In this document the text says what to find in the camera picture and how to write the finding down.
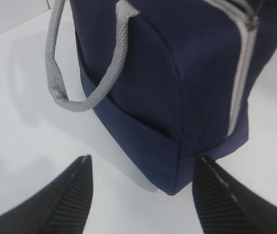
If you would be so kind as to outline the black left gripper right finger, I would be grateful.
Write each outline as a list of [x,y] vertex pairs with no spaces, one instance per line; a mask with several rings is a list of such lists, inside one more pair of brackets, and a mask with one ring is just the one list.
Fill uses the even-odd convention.
[[277,206],[208,156],[196,157],[192,192],[205,234],[277,234]]

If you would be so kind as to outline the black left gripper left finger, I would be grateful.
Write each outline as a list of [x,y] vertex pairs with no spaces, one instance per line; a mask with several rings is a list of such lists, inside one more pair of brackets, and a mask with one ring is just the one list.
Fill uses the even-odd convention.
[[0,234],[81,234],[92,198],[92,158],[80,156],[42,190],[0,215]]

